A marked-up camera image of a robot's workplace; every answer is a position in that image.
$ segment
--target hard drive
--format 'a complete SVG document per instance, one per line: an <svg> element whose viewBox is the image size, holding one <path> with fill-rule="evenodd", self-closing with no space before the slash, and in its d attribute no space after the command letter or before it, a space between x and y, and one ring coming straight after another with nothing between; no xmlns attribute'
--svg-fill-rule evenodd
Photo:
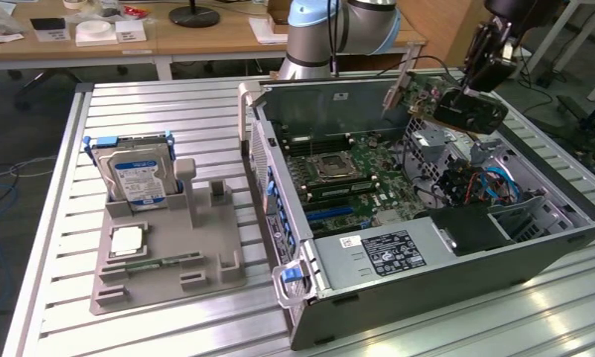
<svg viewBox="0 0 595 357"><path fill-rule="evenodd" d="M107 184L109 200L127 200L133 211L164 207L166 196L180 192L172 134L141 138L107 136L92 145L87 136L83 142Z"/></svg>

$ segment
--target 3d printed holder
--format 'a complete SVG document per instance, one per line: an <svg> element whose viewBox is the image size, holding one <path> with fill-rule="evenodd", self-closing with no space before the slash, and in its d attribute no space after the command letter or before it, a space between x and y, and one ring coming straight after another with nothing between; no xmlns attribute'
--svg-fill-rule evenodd
<svg viewBox="0 0 595 357"><path fill-rule="evenodd" d="M175 161L175 175L184 190L166 197L168 208L132 212L128 202L107 203L91 296L95 315L246 284L231 189L224 180L192 188L194 158ZM132 246L112 251L121 228L137 228L129 239L123 237Z"/></svg>

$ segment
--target motherboard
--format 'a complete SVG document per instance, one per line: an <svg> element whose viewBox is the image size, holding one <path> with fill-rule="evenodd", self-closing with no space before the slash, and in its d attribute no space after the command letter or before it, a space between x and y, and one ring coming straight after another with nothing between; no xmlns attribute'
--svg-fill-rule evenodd
<svg viewBox="0 0 595 357"><path fill-rule="evenodd" d="M402 172L403 144L378 132L294 138L284 151L315 238L407 221L426 210Z"/></svg>

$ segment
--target paper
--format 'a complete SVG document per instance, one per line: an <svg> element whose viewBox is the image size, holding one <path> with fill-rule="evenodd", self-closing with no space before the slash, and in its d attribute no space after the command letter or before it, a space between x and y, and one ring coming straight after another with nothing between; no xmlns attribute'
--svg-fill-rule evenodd
<svg viewBox="0 0 595 357"><path fill-rule="evenodd" d="M4 9L4 11L9 14L13 15L13 10L16 10L16 4L11 4L8 2L1 2L0 1L0 7Z"/></svg>
<svg viewBox="0 0 595 357"><path fill-rule="evenodd" d="M19 33L16 33L15 35L0 36L0 43L11 42L15 41L16 39L24 39L24 36L20 35Z"/></svg>
<svg viewBox="0 0 595 357"><path fill-rule="evenodd" d="M275 34L268 26L267 19L255 19L250 17L250 26L256 35L256 40L263 45L274 45L276 43L287 43L288 35Z"/></svg>

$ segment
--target robotic end effector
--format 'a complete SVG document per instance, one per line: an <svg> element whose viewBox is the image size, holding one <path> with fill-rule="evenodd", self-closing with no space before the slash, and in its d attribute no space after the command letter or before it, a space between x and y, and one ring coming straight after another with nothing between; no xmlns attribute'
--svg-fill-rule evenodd
<svg viewBox="0 0 595 357"><path fill-rule="evenodd" d="M458 130L490 134L507 109L481 96L493 91L517 69L513 59L523 35L545 25L562 0L486 0L494 17L478 27L466 57L466 76L458 88L443 95L435 120Z"/></svg>

